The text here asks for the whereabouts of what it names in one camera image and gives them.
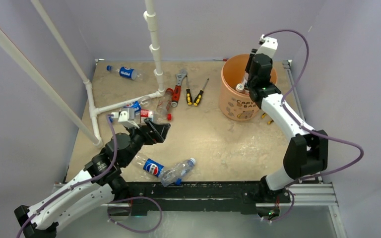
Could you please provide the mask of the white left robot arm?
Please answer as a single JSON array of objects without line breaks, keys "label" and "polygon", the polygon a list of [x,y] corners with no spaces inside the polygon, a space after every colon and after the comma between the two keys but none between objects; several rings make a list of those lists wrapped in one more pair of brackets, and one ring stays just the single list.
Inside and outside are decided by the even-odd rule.
[{"label": "white left robot arm", "polygon": [[165,141],[169,123],[145,124],[112,133],[112,139],[71,181],[32,206],[14,211],[20,230],[17,237],[54,238],[59,230],[94,208],[134,200],[121,169],[127,167],[144,145]]}]

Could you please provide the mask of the Pepsi bottle front edge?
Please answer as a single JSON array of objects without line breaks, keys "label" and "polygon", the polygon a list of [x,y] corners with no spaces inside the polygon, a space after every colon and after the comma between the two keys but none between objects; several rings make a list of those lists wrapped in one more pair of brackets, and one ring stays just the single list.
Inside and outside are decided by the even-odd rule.
[{"label": "Pepsi bottle front edge", "polygon": [[181,172],[179,172],[181,163],[176,163],[174,166],[167,168],[147,156],[137,154],[130,164],[157,177],[164,187],[180,185],[182,183]]}]

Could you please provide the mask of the gold red label bottle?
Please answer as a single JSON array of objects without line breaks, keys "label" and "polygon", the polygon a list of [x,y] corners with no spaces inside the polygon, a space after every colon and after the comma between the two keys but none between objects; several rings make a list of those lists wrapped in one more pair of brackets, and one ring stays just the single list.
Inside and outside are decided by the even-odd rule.
[{"label": "gold red label bottle", "polygon": [[235,89],[237,92],[242,93],[245,89],[244,84],[242,84],[242,83],[237,84]]}]

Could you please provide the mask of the orange plastic bin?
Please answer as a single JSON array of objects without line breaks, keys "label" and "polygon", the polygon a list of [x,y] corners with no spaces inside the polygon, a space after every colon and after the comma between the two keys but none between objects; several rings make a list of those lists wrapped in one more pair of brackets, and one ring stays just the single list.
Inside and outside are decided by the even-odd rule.
[{"label": "orange plastic bin", "polygon": [[258,113],[258,106],[249,95],[238,92],[236,87],[242,82],[249,54],[236,55],[229,58],[221,69],[221,86],[219,108],[229,119],[247,121]]}]

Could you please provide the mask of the clear bottle blue white cap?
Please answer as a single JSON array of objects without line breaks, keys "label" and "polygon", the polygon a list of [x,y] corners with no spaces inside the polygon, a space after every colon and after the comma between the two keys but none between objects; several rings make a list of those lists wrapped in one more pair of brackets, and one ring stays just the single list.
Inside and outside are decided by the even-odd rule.
[{"label": "clear bottle blue white cap", "polygon": [[168,187],[170,185],[180,185],[182,179],[194,168],[195,165],[195,158],[189,158],[175,164],[162,174],[160,180],[161,184],[164,187]]}]

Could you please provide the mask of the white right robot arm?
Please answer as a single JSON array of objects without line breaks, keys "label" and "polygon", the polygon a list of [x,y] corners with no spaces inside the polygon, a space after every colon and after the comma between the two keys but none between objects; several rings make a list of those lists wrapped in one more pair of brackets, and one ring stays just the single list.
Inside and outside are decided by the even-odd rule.
[{"label": "white right robot arm", "polygon": [[254,199],[272,202],[284,187],[327,168],[328,140],[324,130],[315,130],[287,104],[278,87],[271,83],[272,59],[263,53],[251,53],[245,71],[250,99],[279,126],[289,140],[283,165],[260,179]]}]

